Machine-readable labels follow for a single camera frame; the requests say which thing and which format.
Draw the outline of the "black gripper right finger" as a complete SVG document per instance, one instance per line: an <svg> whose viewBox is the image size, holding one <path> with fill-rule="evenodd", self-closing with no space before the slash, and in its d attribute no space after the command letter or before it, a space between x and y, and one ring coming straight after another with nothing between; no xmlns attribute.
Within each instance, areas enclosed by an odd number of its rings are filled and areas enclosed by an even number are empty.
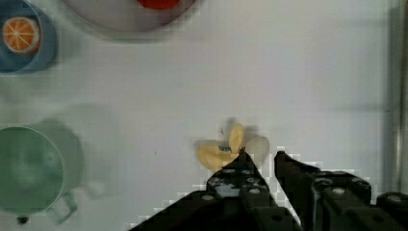
<svg viewBox="0 0 408 231"><path fill-rule="evenodd" d="M372 200L363 178L303 164L283 151L274 157L274 174L303 231L407 231L405 193Z"/></svg>

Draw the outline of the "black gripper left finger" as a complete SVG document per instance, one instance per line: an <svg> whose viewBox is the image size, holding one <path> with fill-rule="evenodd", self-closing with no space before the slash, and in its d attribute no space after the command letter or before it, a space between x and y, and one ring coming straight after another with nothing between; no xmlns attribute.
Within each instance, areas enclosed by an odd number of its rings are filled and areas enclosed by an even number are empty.
<svg viewBox="0 0 408 231"><path fill-rule="evenodd" d="M241 150L203 191L187 194L129 231L302 231L272 198L268 184Z"/></svg>

